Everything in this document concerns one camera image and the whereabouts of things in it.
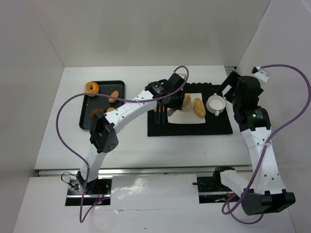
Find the metal tongs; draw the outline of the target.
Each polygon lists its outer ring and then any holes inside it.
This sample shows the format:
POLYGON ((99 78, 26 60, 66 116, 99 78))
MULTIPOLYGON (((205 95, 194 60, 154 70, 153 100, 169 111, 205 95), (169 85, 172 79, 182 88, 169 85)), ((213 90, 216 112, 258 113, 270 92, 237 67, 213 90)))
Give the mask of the metal tongs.
POLYGON ((168 117, 172 116, 176 111, 177 111, 176 109, 168 108, 167 109, 167 116, 168 117))

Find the glazed ring donut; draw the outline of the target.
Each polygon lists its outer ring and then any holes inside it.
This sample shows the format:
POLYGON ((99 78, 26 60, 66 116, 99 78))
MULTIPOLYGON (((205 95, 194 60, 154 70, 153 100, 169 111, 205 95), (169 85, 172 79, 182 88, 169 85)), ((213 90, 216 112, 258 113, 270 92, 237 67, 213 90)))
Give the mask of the glazed ring donut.
POLYGON ((182 108, 187 108, 191 103, 191 96, 190 94, 185 94, 184 95, 184 100, 183 100, 183 105, 182 105, 182 108))
POLYGON ((87 82, 84 89, 89 97, 94 97, 95 94, 99 93, 99 86, 96 82, 87 82))

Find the long golden bread loaf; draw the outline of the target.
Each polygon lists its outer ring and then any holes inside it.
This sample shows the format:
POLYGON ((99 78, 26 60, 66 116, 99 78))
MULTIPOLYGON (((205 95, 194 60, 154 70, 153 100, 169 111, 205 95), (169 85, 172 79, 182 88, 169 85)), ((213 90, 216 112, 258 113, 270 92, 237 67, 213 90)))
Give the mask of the long golden bread loaf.
POLYGON ((206 110, 205 110, 204 103, 199 98, 195 98, 194 99, 193 110, 197 114, 197 116, 200 117, 200 118, 204 118, 205 115, 206 115, 206 110))

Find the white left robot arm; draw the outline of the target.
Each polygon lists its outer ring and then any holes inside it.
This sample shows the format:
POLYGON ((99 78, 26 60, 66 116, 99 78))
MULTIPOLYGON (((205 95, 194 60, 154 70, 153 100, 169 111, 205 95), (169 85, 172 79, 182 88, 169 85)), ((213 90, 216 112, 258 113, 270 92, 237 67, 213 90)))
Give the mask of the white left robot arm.
POLYGON ((119 144, 117 134, 140 115, 159 109, 161 105, 181 109, 183 105, 184 74, 173 73, 163 82, 149 83, 133 102, 108 113, 94 114, 90 127, 90 148, 84 165, 77 173, 77 180, 86 193, 97 185, 99 169, 105 156, 119 144))

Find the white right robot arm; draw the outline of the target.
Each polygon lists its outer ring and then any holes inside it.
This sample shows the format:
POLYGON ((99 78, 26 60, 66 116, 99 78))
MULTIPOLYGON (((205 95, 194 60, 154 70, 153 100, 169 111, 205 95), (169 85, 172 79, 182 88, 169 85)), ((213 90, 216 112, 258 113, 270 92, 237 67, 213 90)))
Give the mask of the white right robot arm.
POLYGON ((222 93, 227 86, 230 89, 224 97, 233 106, 234 119, 248 148, 253 176, 248 181, 233 167, 221 166, 213 172, 214 185, 236 194, 248 216, 279 213, 295 203, 295 196, 287 192, 280 177, 269 139, 272 133, 269 115, 258 105, 263 89, 257 78, 241 76, 235 71, 228 75, 216 93, 222 93))

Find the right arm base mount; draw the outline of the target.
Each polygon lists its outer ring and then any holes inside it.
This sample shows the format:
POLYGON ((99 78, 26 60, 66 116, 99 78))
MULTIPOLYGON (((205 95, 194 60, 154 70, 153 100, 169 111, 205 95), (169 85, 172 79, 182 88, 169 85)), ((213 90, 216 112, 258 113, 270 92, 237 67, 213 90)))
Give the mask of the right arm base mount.
POLYGON ((231 189, 221 184, 220 172, 215 169, 211 176, 197 177, 192 183, 197 187, 200 204, 225 203, 234 195, 231 189))

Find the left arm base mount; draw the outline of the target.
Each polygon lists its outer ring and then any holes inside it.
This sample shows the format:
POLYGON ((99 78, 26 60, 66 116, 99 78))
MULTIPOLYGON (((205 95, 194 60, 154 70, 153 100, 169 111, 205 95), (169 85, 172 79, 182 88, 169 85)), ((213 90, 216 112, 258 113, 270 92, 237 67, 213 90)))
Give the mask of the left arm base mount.
MULTIPOLYGON (((70 172, 64 172, 60 179, 68 185, 65 205, 80 206, 83 186, 80 185, 74 174, 70 172)), ((98 206, 110 205, 111 187, 112 177, 99 178, 95 181, 95 185, 85 191, 83 206, 91 206, 93 204, 98 206)))

